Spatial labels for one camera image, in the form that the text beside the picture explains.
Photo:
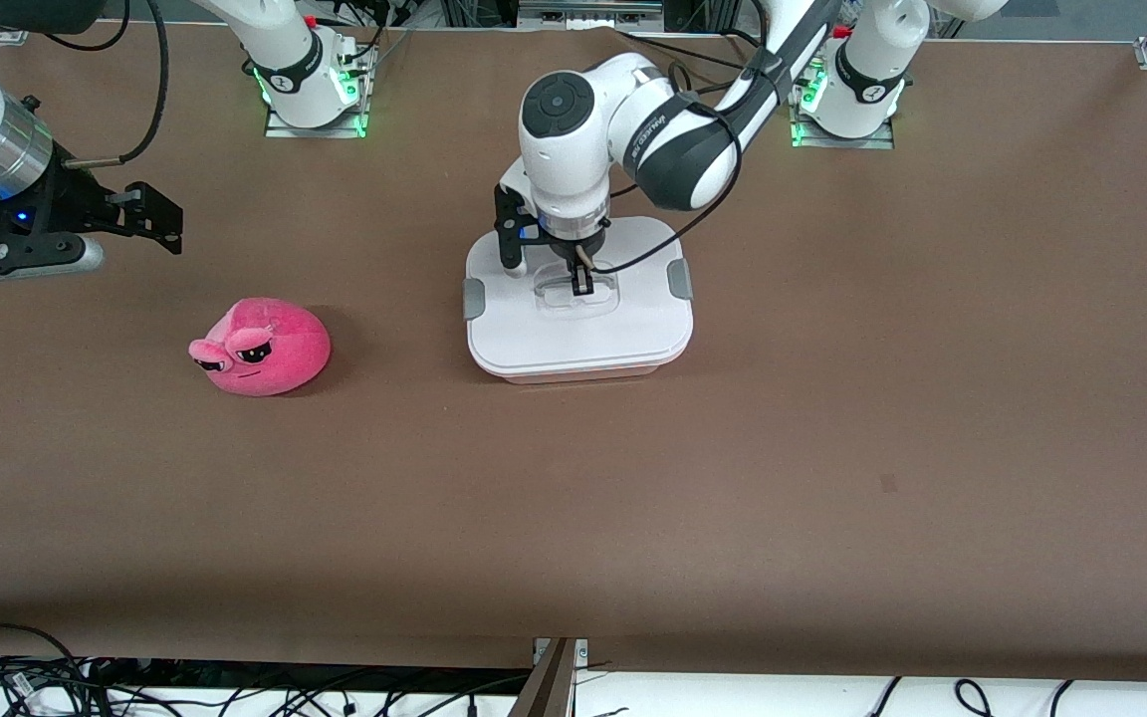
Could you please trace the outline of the white box lid grey latches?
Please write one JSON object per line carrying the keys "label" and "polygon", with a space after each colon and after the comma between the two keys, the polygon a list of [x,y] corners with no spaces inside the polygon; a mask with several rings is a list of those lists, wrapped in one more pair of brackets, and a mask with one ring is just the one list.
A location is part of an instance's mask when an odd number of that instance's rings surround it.
{"label": "white box lid grey latches", "polygon": [[529,248],[507,276],[496,231],[466,255],[466,344],[482,371],[545,372],[653,364],[682,354],[695,328],[689,267],[673,229],[635,216],[611,221],[593,255],[593,294],[574,295],[570,264]]}

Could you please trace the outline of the pink plush toy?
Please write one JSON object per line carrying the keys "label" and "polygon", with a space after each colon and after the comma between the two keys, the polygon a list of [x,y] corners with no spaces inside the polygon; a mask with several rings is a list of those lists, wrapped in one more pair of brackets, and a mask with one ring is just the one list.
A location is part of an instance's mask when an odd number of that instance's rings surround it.
{"label": "pink plush toy", "polygon": [[331,359],[331,335],[305,307],[273,298],[237,301],[188,345],[188,357],[224,393],[274,396],[306,385]]}

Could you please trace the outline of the pink plastic box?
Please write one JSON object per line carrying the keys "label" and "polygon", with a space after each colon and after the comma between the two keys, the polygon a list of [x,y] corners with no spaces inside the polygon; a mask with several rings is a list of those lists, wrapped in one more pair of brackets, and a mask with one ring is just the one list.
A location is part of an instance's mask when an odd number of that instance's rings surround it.
{"label": "pink plastic box", "polygon": [[565,382],[583,382],[610,379],[633,379],[646,376],[657,371],[661,364],[624,364],[623,366],[579,368],[578,371],[545,372],[497,372],[486,371],[491,376],[517,385],[565,384]]}

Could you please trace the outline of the brown table cover sheet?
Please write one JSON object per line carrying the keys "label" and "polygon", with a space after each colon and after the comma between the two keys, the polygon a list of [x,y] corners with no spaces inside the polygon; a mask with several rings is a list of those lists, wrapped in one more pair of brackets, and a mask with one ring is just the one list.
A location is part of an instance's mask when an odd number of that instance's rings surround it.
{"label": "brown table cover sheet", "polygon": [[[0,621],[78,653],[1147,680],[1147,70],[1124,44],[929,44],[891,150],[777,117],[682,240],[695,333],[650,375],[473,363],[465,258],[529,81],[609,29],[423,31],[370,133],[263,133],[223,28],[106,172],[184,251],[0,283]],[[224,393],[237,301],[331,359]]]}

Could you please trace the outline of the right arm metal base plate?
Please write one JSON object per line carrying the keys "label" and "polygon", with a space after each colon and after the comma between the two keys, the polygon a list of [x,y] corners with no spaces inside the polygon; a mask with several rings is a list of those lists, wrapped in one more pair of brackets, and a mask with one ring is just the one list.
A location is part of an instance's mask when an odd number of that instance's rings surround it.
{"label": "right arm metal base plate", "polygon": [[[323,137],[323,139],[360,139],[368,137],[373,81],[376,76],[379,50],[369,47],[364,53],[342,55],[338,67],[309,81],[309,100],[276,101],[262,88],[267,106],[264,135],[266,137]],[[314,126],[299,126],[279,114],[291,109],[296,119],[320,119]]]}

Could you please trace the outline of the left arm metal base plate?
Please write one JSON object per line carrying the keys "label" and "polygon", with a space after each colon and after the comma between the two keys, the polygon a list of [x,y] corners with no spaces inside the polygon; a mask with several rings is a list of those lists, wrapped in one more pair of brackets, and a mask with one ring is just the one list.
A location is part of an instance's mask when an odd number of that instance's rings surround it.
{"label": "left arm metal base plate", "polygon": [[864,106],[824,59],[811,59],[793,87],[791,143],[809,148],[892,149],[896,101]]}

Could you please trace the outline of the dark brown post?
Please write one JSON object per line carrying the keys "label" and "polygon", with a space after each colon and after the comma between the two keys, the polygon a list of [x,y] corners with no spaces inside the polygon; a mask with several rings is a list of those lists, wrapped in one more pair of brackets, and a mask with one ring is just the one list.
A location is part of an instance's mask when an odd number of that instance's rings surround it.
{"label": "dark brown post", "polygon": [[552,638],[554,644],[530,671],[507,717],[574,717],[576,664],[574,640]]}

